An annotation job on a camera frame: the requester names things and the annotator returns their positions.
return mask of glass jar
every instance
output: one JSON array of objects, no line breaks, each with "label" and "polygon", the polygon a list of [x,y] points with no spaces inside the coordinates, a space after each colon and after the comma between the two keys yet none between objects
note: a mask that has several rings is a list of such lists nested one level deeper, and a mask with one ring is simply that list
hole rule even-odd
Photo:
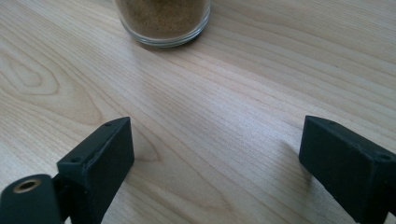
[{"label": "glass jar", "polygon": [[114,0],[120,21],[138,41],[157,47],[184,44],[207,24],[210,0]]}]

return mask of screw hole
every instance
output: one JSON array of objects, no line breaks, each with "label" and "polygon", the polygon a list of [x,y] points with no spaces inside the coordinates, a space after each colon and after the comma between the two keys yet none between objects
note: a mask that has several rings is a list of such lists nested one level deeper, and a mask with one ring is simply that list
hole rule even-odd
[{"label": "screw hole", "polygon": [[30,191],[32,189],[37,188],[37,186],[39,186],[40,183],[41,183],[41,181],[39,179],[25,180],[14,188],[14,192],[15,193],[24,193],[24,192]]},{"label": "screw hole", "polygon": [[81,157],[75,157],[72,160],[70,160],[71,162],[79,162],[81,161]]}]

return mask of black object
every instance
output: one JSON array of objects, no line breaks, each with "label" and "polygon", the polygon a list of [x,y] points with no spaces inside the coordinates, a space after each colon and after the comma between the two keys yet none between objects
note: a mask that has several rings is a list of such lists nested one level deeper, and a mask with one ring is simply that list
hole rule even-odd
[{"label": "black object", "polygon": [[331,120],[306,116],[299,159],[359,223],[396,215],[396,155]]},{"label": "black object", "polygon": [[131,121],[112,120],[58,161],[53,179],[31,175],[6,187],[0,223],[100,223],[133,164]]}]

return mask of jar base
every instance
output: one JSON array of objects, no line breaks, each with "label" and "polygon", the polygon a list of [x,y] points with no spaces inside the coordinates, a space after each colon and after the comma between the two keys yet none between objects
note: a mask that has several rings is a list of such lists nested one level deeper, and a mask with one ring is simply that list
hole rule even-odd
[{"label": "jar base", "polygon": [[140,43],[158,48],[172,48],[185,44],[191,41],[192,39],[194,39],[196,36],[198,36],[198,34],[200,34],[204,30],[207,22],[209,21],[209,14],[210,14],[210,8],[205,13],[204,19],[195,27],[194,30],[192,30],[191,32],[185,35],[178,36],[175,38],[168,38],[168,39],[149,38],[132,31],[131,29],[128,28],[126,24],[124,24],[122,20],[121,20],[121,24],[125,28],[125,30]]}]

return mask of table surface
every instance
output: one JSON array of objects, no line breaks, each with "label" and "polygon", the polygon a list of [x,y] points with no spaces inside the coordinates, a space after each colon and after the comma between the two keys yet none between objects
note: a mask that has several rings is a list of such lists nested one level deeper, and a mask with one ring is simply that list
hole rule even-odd
[{"label": "table surface", "polygon": [[173,49],[109,0],[2,0],[0,54],[0,189],[131,117],[103,223],[354,223],[298,161],[304,116],[396,152],[394,0],[214,0]]}]

